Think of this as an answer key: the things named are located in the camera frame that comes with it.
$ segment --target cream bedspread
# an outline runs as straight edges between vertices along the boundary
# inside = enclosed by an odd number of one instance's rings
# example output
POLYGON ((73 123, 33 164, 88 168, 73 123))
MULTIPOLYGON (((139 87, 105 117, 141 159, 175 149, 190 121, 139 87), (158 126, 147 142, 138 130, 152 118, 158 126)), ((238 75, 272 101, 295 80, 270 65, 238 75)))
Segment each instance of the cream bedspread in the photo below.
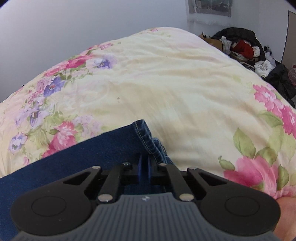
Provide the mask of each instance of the cream bedspread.
POLYGON ((172 161, 296 195, 296 112, 199 37, 154 28, 95 45, 0 104, 0 177, 144 119, 172 161))

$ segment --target blue jeans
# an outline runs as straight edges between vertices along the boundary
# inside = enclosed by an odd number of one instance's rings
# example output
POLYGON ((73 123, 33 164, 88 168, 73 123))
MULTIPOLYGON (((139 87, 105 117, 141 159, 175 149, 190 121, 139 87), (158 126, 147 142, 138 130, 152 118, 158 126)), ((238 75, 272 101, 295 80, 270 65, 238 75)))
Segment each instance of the blue jeans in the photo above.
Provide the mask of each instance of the blue jeans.
MULTIPOLYGON (((91 166, 111 169, 114 165, 137 162, 139 154, 153 155, 158 163, 171 160, 157 138, 151 136, 144 120, 138 120, 97 137, 91 138, 49 157, 34 162, 0 179, 0 238, 11 240, 17 230, 10 218, 10 207, 14 200, 27 191, 59 180, 91 166)), ((157 187, 149 187, 147 180, 140 191, 133 191, 130 185, 126 194, 158 193, 157 187)))

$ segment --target hand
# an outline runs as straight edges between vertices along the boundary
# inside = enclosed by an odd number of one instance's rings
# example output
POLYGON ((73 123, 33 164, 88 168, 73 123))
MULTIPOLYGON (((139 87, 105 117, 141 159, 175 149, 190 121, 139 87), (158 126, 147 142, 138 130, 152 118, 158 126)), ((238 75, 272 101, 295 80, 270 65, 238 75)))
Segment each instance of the hand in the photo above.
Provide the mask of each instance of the hand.
POLYGON ((277 200, 281 217, 274 234, 282 241, 292 241, 296 237, 296 198, 282 197, 277 200))

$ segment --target white wall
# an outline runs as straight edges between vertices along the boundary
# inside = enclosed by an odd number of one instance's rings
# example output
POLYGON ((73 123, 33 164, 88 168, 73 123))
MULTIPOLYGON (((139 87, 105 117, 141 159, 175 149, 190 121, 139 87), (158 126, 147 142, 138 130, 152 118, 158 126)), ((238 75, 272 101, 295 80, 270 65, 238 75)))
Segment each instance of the white wall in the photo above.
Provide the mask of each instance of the white wall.
POLYGON ((212 36, 229 27, 246 28, 256 33, 259 30, 259 1, 234 0, 231 18, 210 14, 192 14, 189 18, 196 21, 190 24, 189 30, 197 35, 203 31, 204 34, 212 36))
POLYGON ((258 40, 269 45, 274 58, 281 62, 288 29, 289 10, 296 10, 285 0, 259 0, 258 40))
POLYGON ((0 9, 0 101, 94 44, 162 26, 188 30, 184 0, 10 0, 0 9))
POLYGON ((234 0, 232 20, 235 27, 252 30, 257 34, 259 30, 259 1, 234 0))

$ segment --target black jacket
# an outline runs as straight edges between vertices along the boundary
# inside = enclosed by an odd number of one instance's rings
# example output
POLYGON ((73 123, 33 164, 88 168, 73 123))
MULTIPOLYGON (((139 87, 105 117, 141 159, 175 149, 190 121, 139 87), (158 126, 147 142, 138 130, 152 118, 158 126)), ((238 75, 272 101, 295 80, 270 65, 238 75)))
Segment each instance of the black jacket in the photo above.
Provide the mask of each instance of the black jacket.
POLYGON ((240 39, 250 42, 252 47, 258 46, 260 48, 260 57, 259 59, 265 61, 265 53, 262 48, 261 43, 256 39, 256 35, 253 31, 247 30, 244 28, 225 28, 220 32, 217 32, 212 39, 221 39, 222 36, 225 36, 226 39, 230 41, 238 41, 240 39))
POLYGON ((295 108, 291 99, 295 97, 296 89, 289 80, 288 69, 283 64, 278 64, 265 81, 270 83, 295 108))

